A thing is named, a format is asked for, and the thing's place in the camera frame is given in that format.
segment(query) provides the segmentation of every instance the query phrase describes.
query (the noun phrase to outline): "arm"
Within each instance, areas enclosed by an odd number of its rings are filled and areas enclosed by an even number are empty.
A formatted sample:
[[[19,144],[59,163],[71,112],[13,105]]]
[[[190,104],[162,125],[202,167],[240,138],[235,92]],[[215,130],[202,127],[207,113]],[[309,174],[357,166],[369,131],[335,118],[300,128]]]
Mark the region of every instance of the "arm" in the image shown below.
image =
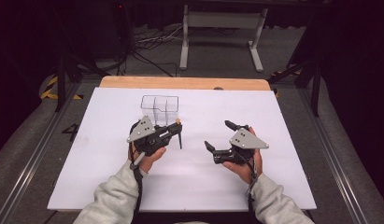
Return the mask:
[[[139,163],[141,174],[145,176],[164,153],[165,147],[162,147],[150,157],[145,157]],[[81,211],[74,223],[131,223],[139,194],[130,164],[127,160],[115,175],[95,189],[94,202]]]
[[[249,131],[255,134],[252,128],[249,128]],[[282,194],[283,187],[263,173],[263,160],[259,149],[255,150],[253,159],[258,176],[258,181],[251,191],[251,196],[256,202],[256,218],[263,223],[313,223],[291,197]],[[227,161],[223,165],[238,174],[244,182],[251,184],[251,170],[246,164],[240,166]]]

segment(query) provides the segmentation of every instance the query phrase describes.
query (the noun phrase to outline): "forearm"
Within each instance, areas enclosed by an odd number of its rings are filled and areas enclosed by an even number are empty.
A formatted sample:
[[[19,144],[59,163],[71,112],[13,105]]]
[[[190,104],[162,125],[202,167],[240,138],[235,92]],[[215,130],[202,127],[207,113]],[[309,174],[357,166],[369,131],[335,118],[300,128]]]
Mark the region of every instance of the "forearm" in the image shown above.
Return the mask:
[[[256,218],[263,223],[313,223],[293,199],[282,192],[282,186],[261,174],[252,188]]]
[[[87,205],[74,223],[131,223],[138,185],[127,161],[121,169],[94,192],[94,202]]]

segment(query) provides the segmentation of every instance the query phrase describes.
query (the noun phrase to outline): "clear plastic container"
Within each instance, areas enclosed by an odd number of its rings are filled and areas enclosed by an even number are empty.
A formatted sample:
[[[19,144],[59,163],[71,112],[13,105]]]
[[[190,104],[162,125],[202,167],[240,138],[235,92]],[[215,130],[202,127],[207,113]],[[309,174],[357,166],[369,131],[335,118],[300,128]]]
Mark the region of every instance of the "clear plastic container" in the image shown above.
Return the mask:
[[[166,126],[178,118],[179,100],[177,96],[144,95],[141,109],[154,125]]]

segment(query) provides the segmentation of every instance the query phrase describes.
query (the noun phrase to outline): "sleeve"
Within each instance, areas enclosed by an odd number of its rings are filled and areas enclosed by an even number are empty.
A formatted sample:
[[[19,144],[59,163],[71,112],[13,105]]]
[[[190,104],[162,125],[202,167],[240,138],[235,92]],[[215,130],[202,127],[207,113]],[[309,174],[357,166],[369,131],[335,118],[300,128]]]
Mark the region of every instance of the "sleeve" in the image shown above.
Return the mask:
[[[313,223],[283,190],[265,174],[259,176],[251,191],[256,218],[262,223]]]
[[[138,185],[127,161],[121,169],[94,192],[94,202],[88,204],[74,223],[131,223],[134,216]]]

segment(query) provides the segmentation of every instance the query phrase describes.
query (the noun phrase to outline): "white tabletop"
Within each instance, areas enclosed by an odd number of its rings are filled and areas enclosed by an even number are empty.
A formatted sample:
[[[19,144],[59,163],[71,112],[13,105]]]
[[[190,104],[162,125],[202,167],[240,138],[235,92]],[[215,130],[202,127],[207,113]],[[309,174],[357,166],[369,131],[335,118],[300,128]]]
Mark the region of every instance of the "white tabletop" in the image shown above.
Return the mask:
[[[272,91],[208,91],[96,88],[78,135],[48,205],[52,210],[79,210],[93,202],[93,191],[127,159],[131,126],[142,118],[143,95],[176,95],[183,124],[182,144],[174,136],[164,156],[143,179],[140,211],[248,211],[247,184],[215,164],[204,141],[230,148],[235,134],[230,120],[252,126],[270,145],[262,149],[263,171],[284,186],[301,209],[317,208]]]

